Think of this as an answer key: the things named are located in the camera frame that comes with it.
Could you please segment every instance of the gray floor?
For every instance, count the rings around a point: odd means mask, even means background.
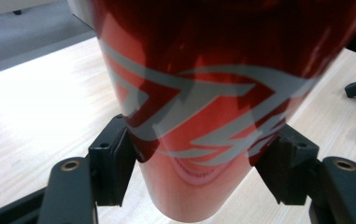
[[[0,15],[0,71],[94,37],[66,0]]]

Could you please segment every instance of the red can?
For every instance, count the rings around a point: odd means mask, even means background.
[[[91,6],[150,197],[185,222],[218,211],[356,32],[356,0]]]

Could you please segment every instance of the light wood surface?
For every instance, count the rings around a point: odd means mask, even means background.
[[[319,158],[356,161],[356,53],[344,50],[290,120],[320,146]],[[85,156],[120,113],[95,38],[0,72],[0,207],[47,185],[51,167]],[[309,223],[308,205],[278,205],[252,170],[202,223]],[[99,208],[100,223],[176,223],[152,204],[136,166],[123,207]]]

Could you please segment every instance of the red cylindrical object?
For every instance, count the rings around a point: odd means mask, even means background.
[[[218,211],[356,32],[356,0],[90,1],[150,197],[186,222]]]

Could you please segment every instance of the glossy red surface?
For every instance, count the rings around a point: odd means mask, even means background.
[[[356,0],[90,1],[151,199],[186,222],[222,206],[356,32]]]

